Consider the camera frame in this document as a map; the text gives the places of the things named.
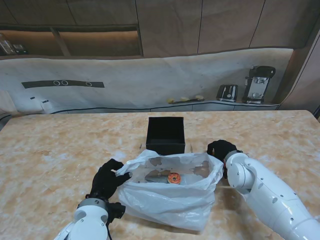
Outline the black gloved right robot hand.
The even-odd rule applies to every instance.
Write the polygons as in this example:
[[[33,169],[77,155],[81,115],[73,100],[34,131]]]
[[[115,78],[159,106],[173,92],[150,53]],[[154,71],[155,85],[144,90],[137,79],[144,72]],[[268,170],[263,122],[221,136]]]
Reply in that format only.
[[[238,150],[237,147],[226,141],[226,140],[216,140],[207,145],[206,153],[210,156],[213,156],[220,160],[221,162],[225,161],[226,156],[230,152],[242,153],[241,150]]]

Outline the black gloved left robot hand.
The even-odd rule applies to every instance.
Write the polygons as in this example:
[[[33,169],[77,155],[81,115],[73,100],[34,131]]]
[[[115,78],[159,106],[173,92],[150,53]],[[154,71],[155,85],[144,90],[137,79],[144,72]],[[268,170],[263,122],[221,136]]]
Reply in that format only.
[[[92,187],[86,198],[97,198],[108,201],[113,196],[117,188],[132,177],[131,172],[116,176],[116,171],[124,166],[122,162],[111,158],[104,163],[95,174]]]

